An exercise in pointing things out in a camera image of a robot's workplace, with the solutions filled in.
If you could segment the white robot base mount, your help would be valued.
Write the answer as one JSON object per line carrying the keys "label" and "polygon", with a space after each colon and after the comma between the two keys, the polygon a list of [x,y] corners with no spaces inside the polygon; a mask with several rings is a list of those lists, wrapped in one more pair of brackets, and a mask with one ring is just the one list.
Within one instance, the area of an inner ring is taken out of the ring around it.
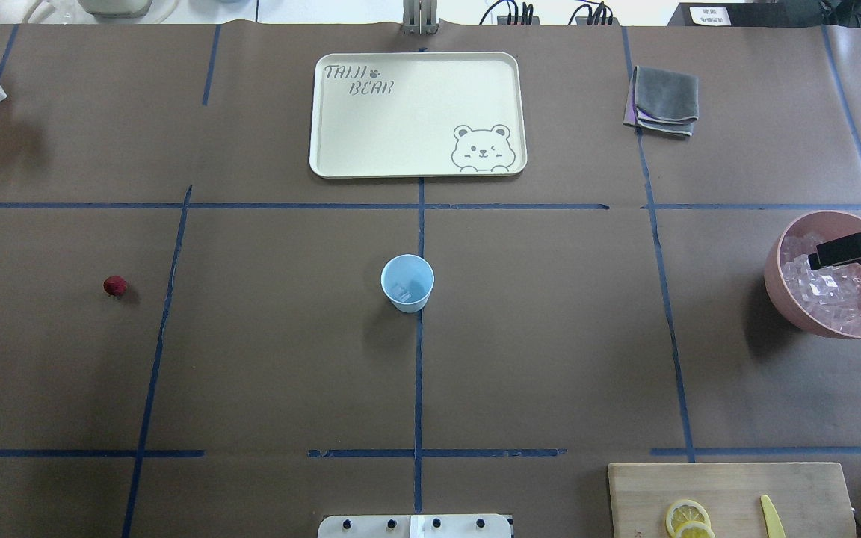
{"label": "white robot base mount", "polygon": [[496,513],[332,515],[318,537],[513,537],[512,518]]}

